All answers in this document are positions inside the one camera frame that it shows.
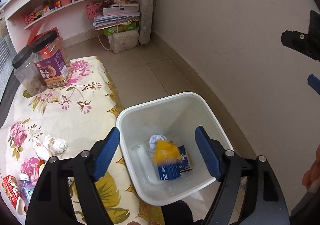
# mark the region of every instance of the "floral tablecloth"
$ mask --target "floral tablecloth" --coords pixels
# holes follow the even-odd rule
[[[68,142],[67,150],[59,157],[75,157],[102,140],[115,126],[123,110],[117,90],[97,57],[72,60],[74,73],[65,87],[47,89],[31,97],[20,86],[15,94],[7,119],[0,129],[0,181],[7,175],[19,178],[27,173],[33,184],[39,174],[39,158],[33,150],[33,139],[51,134]],[[106,175],[96,183],[108,215],[114,224],[164,225],[160,207],[143,202],[131,182],[118,147]],[[76,217],[85,223],[74,183],[70,193]],[[18,215],[24,224],[25,216]]]

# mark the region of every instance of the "purple label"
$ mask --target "purple label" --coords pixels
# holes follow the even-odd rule
[[[35,63],[35,66],[47,84],[63,81],[68,75],[68,69],[60,50],[57,50],[51,57]]]

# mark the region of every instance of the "water bottle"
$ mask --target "water bottle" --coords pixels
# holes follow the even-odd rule
[[[19,175],[19,177],[20,177],[20,180],[18,182],[18,187],[19,187],[21,195],[23,196],[23,198],[26,202],[26,206],[28,207],[33,190],[35,187],[32,185],[30,178],[27,174],[21,173]]]

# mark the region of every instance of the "clear plastic container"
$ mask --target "clear plastic container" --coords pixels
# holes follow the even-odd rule
[[[46,89],[46,84],[33,62],[33,49],[27,45],[13,59],[14,75],[31,96]]]
[[[21,192],[21,195],[25,200],[26,207],[28,208],[28,205],[30,203],[31,196],[35,187],[32,185],[30,178],[27,174],[21,173],[19,177],[20,177],[20,180],[18,182],[19,191]]]
[[[117,118],[120,146],[139,197],[155,206],[168,205],[199,191],[216,178],[204,163],[195,140],[195,130],[203,126],[210,138],[224,149],[232,146],[217,118],[198,94],[184,92],[126,108]],[[164,135],[188,150],[191,171],[174,180],[160,180],[148,153],[152,135]]]
[[[73,67],[68,59],[62,37],[52,30],[33,44],[34,63],[50,89],[65,86],[71,78]]]

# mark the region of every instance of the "stack of books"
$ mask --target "stack of books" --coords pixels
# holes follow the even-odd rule
[[[125,25],[139,20],[139,4],[133,0],[121,0],[119,4],[109,4],[103,8],[103,12],[96,13],[93,26],[95,30],[101,30],[112,26]]]

